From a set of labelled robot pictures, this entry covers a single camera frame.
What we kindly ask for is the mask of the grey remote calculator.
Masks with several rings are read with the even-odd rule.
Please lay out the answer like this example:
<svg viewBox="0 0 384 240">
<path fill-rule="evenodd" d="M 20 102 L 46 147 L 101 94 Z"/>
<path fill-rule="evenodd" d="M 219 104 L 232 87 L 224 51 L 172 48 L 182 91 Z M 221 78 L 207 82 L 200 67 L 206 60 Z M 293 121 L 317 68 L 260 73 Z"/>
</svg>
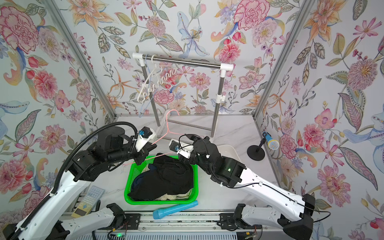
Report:
<svg viewBox="0 0 384 240">
<path fill-rule="evenodd" d="M 85 215 L 88 215 L 93 210 L 97 202 L 100 200 L 104 192 L 104 189 L 92 186 L 88 190 L 87 194 L 80 201 L 79 205 L 75 208 L 71 216 L 73 218 L 80 218 Z"/>
</svg>

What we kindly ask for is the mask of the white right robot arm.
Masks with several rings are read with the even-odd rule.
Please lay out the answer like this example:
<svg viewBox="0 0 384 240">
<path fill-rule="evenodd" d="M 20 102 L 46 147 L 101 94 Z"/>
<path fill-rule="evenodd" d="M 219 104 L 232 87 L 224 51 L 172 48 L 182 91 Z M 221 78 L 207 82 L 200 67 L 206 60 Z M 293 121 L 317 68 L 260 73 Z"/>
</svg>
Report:
<svg viewBox="0 0 384 240">
<path fill-rule="evenodd" d="M 198 165 L 210 175 L 211 180 L 232 190 L 241 190 L 265 203 L 268 207 L 238 204 L 230 221 L 236 229 L 267 226 L 283 230 L 295 240 L 308 240 L 313 234 L 313 213 L 316 199 L 286 191 L 261 178 L 243 163 L 220 154 L 209 137 L 186 135 L 192 143 L 188 161 Z"/>
</svg>

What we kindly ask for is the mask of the white tray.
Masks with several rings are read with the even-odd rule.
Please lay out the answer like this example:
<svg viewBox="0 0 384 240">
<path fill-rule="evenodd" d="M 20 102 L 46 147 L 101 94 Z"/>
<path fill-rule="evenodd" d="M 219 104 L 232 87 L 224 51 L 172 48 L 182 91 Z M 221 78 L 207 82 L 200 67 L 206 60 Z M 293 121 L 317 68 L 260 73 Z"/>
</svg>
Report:
<svg viewBox="0 0 384 240">
<path fill-rule="evenodd" d="M 220 145 L 220 146 L 217 146 L 217 148 L 219 153 L 222 156 L 232 158 L 240 163 L 242 162 L 235 148 L 232 147 L 231 145 Z"/>
</svg>

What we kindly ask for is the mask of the steel clothes rack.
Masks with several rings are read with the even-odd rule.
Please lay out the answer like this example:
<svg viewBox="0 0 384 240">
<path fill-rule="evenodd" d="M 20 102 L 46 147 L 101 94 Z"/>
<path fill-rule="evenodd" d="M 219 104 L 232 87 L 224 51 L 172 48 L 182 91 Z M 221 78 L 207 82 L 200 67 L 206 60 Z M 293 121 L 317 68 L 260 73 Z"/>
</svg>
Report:
<svg viewBox="0 0 384 240">
<path fill-rule="evenodd" d="M 196 125 L 190 125 L 190 127 L 192 127 L 192 128 L 200 128 L 200 129 L 204 129 L 207 131 L 210 130 L 211 131 L 211 138 L 213 138 L 215 136 L 216 128 L 217 128 L 217 121 L 218 121 L 218 116 L 219 116 L 219 111 L 220 111 L 220 104 L 225 101 L 225 96 L 222 94 L 224 82 L 225 82 L 225 77 L 226 77 L 227 72 L 231 72 L 234 70 L 233 64 L 224 64 L 224 63 L 215 64 L 215 63 L 204 62 L 204 61 L 184 60 L 184 59 L 177 59 L 177 58 L 170 58 L 170 57 L 158 57 L 156 55 L 148 56 L 148 55 L 144 55 L 144 54 L 140 54 L 140 53 L 133 53 L 132 57 L 136 60 L 139 60 L 141 67 L 144 67 L 145 66 L 145 60 L 150 58 L 151 60 L 154 60 L 156 62 L 181 64 L 181 65 L 186 65 L 186 66 L 190 66 L 190 67 L 202 67 L 202 68 L 210 68 L 210 69 L 219 70 L 220 71 L 220 82 L 219 82 L 219 87 L 218 87 L 216 99 L 214 100 L 215 111 L 214 111 L 212 127 L 209 129 L 209 128 L 203 128 L 203 127 L 196 126 Z"/>
</svg>

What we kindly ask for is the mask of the blue toy microphone on stand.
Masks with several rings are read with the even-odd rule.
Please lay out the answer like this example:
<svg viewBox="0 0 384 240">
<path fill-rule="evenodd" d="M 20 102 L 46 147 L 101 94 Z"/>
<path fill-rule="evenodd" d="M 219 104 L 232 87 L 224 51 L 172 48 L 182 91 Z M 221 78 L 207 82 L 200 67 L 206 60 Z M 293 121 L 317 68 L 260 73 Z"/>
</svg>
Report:
<svg viewBox="0 0 384 240">
<path fill-rule="evenodd" d="M 262 161 L 266 156 L 264 145 L 270 150 L 278 150 L 280 148 L 280 142 L 272 138 L 268 132 L 262 133 L 262 139 L 259 145 L 249 146 L 247 149 L 247 155 L 254 161 Z"/>
</svg>

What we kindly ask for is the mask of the beige shorts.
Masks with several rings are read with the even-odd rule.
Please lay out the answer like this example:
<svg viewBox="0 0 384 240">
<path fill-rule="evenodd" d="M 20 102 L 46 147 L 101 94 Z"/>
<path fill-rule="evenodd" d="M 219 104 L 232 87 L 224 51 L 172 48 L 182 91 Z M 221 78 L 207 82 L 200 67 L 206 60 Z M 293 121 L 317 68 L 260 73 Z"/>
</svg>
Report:
<svg viewBox="0 0 384 240">
<path fill-rule="evenodd" d="M 156 201 L 179 201 L 179 200 L 186 200 L 191 195 L 192 190 L 189 190 L 185 194 L 177 194 L 177 195 L 169 195 L 164 194 L 156 199 Z"/>
</svg>

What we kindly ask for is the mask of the white hanger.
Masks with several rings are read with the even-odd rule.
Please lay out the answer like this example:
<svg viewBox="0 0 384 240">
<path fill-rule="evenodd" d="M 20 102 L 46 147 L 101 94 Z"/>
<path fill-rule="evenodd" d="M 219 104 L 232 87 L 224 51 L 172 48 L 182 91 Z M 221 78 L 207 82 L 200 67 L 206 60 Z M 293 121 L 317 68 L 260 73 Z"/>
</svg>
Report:
<svg viewBox="0 0 384 240">
<path fill-rule="evenodd" d="M 140 54 L 135 54 L 135 58 L 139 60 L 141 67 L 144 66 L 143 58 L 145 56 L 146 55 L 142 56 Z M 165 73 L 164 76 L 162 76 L 162 72 L 166 69 L 166 67 L 157 65 L 155 62 L 163 62 L 163 61 L 155 60 L 155 57 L 158 57 L 158 56 L 148 55 L 148 60 L 150 60 L 151 63 L 154 65 L 154 68 L 152 69 L 153 71 L 153 75 L 152 75 L 153 92 L 152 93 L 155 93 L 161 85 L 164 85 L 172 76 L 175 76 L 178 73 L 177 69 L 168 67 L 168 72 Z"/>
</svg>

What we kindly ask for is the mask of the pink hanger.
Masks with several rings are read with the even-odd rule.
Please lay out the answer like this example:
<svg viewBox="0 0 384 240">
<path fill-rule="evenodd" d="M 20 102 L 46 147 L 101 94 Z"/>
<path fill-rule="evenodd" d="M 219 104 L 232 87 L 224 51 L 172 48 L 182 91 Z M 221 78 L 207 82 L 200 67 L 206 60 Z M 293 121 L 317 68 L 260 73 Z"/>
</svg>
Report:
<svg viewBox="0 0 384 240">
<path fill-rule="evenodd" d="M 182 125 L 183 123 L 179 123 L 179 122 L 175 122 L 175 121 L 171 121 L 169 120 L 169 117 L 171 117 L 171 112 L 176 112 L 177 115 L 179 116 L 180 114 L 176 111 L 176 110 L 167 110 L 165 112 L 165 114 L 162 116 L 162 118 L 160 119 L 160 121 L 156 124 L 158 125 L 157 128 L 153 128 L 153 126 L 142 126 L 143 127 L 149 127 L 149 128 L 152 128 L 155 132 L 156 132 L 156 137 L 154 138 L 154 142 L 152 142 L 152 144 L 157 144 L 158 141 L 160 140 L 166 140 L 168 139 L 167 138 L 167 135 L 171 134 L 171 135 L 182 135 L 182 134 L 179 134 L 179 133 L 175 133 L 175 132 L 172 132 L 169 128 L 169 123 L 170 122 L 173 122 L 173 123 L 176 123 L 176 124 L 179 124 L 179 125 Z"/>
</svg>

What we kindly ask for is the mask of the black shorts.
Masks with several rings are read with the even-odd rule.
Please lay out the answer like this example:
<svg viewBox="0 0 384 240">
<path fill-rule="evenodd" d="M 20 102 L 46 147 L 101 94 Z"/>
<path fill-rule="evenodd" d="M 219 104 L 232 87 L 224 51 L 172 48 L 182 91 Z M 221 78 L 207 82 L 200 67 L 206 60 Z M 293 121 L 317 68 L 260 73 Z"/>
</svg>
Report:
<svg viewBox="0 0 384 240">
<path fill-rule="evenodd" d="M 194 170 L 191 165 L 162 154 L 157 154 L 150 164 L 157 167 L 159 181 L 149 191 L 139 190 L 138 192 L 132 192 L 130 189 L 128 197 L 133 201 L 155 201 L 164 194 L 185 194 L 193 189 Z"/>
</svg>

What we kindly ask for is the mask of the teal flashlight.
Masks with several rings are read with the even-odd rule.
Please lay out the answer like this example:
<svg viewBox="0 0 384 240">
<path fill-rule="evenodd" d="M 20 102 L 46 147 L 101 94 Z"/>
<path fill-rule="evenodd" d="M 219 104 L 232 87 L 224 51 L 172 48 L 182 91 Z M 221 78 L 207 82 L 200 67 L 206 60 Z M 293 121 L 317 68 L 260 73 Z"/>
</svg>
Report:
<svg viewBox="0 0 384 240">
<path fill-rule="evenodd" d="M 153 211 L 153 218 L 154 218 L 154 220 L 160 220 L 166 216 L 194 208 L 198 204 L 199 203 L 196 200 L 196 201 L 189 203 L 189 204 L 179 204 L 179 205 L 175 205 L 175 206 L 168 207 L 168 208 L 158 209 L 158 210 Z"/>
</svg>

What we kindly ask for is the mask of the navy blue shorts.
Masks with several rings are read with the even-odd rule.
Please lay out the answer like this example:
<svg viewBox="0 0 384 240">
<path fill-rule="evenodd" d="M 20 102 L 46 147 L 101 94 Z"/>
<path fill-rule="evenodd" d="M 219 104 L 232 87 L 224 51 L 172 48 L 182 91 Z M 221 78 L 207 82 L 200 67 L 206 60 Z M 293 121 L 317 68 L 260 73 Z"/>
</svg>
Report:
<svg viewBox="0 0 384 240">
<path fill-rule="evenodd" d="M 138 192 L 139 190 L 151 190 L 159 181 L 158 169 L 155 165 L 147 165 L 143 172 L 139 174 L 131 185 L 132 192 Z"/>
</svg>

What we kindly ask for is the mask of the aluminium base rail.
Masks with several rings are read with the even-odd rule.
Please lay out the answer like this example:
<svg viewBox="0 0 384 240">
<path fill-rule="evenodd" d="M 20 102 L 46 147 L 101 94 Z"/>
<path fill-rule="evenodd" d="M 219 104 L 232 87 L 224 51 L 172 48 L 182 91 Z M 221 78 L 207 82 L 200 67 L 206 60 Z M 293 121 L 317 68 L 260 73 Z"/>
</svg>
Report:
<svg viewBox="0 0 384 240">
<path fill-rule="evenodd" d="M 57 224 L 49 240 L 290 240 L 282 229 L 266 225 L 243 224 L 234 213 L 186 211 L 155 220 L 151 212 L 127 212 L 123 223 L 71 235 L 73 219 Z"/>
</svg>

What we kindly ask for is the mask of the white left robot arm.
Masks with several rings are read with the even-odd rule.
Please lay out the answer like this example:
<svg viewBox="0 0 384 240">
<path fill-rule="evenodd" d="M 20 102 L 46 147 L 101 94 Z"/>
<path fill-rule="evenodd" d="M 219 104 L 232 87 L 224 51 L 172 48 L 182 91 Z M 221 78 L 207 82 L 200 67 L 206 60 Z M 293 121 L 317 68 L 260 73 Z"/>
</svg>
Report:
<svg viewBox="0 0 384 240">
<path fill-rule="evenodd" d="M 125 212 L 115 203 L 77 219 L 62 221 L 60 218 L 102 173 L 111 172 L 129 160 L 142 164 L 156 148 L 155 137 L 153 129 L 137 130 L 129 122 L 107 124 L 86 136 L 65 159 L 53 188 L 32 212 L 19 223 L 5 227 L 6 239 L 70 240 L 98 229 L 122 226 Z"/>
</svg>

